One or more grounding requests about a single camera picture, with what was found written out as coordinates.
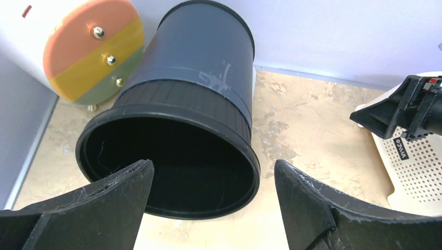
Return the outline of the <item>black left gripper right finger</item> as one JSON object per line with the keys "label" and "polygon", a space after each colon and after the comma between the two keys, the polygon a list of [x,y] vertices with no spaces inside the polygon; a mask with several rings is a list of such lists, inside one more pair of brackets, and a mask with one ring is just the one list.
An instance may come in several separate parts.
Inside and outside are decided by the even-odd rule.
{"label": "black left gripper right finger", "polygon": [[290,249],[441,249],[441,217],[362,201],[282,159],[274,178]]}

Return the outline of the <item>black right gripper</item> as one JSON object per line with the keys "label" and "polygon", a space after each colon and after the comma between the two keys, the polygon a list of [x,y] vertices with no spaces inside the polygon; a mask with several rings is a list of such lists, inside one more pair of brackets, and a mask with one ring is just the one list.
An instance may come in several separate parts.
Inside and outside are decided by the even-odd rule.
{"label": "black right gripper", "polygon": [[441,77],[409,75],[349,119],[381,139],[391,138],[396,127],[406,129],[406,141],[441,136]]}

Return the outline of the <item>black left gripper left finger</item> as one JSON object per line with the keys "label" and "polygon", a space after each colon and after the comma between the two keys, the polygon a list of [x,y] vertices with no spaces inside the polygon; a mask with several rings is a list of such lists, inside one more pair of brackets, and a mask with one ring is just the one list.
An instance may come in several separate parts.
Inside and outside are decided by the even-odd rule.
{"label": "black left gripper left finger", "polygon": [[88,185],[1,211],[1,249],[133,249],[154,177],[139,160]]}

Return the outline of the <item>large black plastic bin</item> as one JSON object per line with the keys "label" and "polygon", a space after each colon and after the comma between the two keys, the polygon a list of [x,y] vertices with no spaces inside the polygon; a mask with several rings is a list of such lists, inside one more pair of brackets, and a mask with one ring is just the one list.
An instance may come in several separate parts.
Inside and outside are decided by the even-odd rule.
{"label": "large black plastic bin", "polygon": [[113,106],[79,136],[83,175],[94,182],[149,159],[146,213],[198,220],[244,208],[261,172],[251,145],[254,55],[249,27],[226,5],[173,7]]}

